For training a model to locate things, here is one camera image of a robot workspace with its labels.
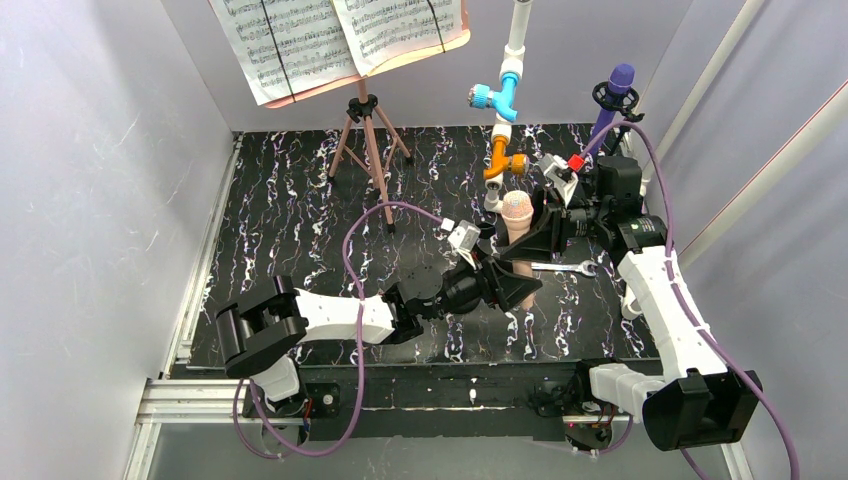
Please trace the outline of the pink microphone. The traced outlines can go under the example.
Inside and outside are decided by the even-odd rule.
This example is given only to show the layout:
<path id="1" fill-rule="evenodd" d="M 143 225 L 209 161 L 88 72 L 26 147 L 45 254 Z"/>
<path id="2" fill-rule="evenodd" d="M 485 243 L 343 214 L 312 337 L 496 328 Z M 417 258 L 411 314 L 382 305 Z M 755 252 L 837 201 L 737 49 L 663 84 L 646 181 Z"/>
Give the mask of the pink microphone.
<path id="1" fill-rule="evenodd" d="M 506 227 L 508 245 L 511 246 L 529 231 L 533 214 L 532 200 L 527 192 L 513 190 L 504 195 L 500 215 Z M 513 271 L 528 277 L 534 276 L 531 264 L 527 261 L 514 260 Z M 535 293 L 529 294 L 522 301 L 522 308 L 530 310 L 534 305 L 534 299 Z"/>

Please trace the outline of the black round-base mic stand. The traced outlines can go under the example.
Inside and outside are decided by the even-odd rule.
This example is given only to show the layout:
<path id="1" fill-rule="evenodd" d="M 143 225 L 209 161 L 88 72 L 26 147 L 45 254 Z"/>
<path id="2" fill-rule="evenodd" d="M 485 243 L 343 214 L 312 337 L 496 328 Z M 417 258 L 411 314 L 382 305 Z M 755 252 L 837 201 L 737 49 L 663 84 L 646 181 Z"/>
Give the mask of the black round-base mic stand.
<path id="1" fill-rule="evenodd" d="M 497 228 L 489 222 L 479 222 L 476 227 L 480 230 L 472 253 L 476 258 L 483 258 L 496 252 Z"/>

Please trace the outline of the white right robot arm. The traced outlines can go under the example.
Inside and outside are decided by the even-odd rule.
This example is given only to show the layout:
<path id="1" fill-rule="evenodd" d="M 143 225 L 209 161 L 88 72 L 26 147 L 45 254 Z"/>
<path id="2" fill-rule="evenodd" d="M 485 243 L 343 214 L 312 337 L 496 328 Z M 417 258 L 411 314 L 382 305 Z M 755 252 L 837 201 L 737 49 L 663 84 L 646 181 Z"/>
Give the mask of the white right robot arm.
<path id="1" fill-rule="evenodd" d="M 708 325 L 692 306 L 676 254 L 666 249 L 663 220 L 642 211 L 642 171 L 636 160 L 601 158 L 586 179 L 583 158 L 545 155 L 538 163 L 549 187 L 532 196 L 533 215 L 502 256 L 545 262 L 572 238 L 593 238 L 627 287 L 622 314 L 642 316 L 653 335 L 662 372 L 639 373 L 615 360 L 578 364 L 567 399 L 610 405 L 645 426 L 661 451 L 740 441 L 759 403 L 755 372 L 738 373 L 710 347 Z"/>

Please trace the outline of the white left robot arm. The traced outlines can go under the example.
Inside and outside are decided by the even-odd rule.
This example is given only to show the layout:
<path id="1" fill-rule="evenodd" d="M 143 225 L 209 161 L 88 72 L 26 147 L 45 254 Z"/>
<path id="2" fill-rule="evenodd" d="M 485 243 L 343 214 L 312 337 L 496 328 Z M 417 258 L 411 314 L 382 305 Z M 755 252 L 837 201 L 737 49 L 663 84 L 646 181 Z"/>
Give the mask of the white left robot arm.
<path id="1" fill-rule="evenodd" d="M 249 379 L 268 400 L 300 391 L 288 353 L 304 342 L 361 340 L 394 345 L 423 333 L 422 321 L 462 315 L 486 303 L 508 312 L 542 286 L 533 275 L 514 272 L 510 262 L 488 257 L 478 268 L 466 262 L 440 272 L 419 266 L 381 294 L 359 300 L 313 294 L 276 276 L 268 287 L 248 291 L 216 315 L 216 329 L 230 379 Z"/>

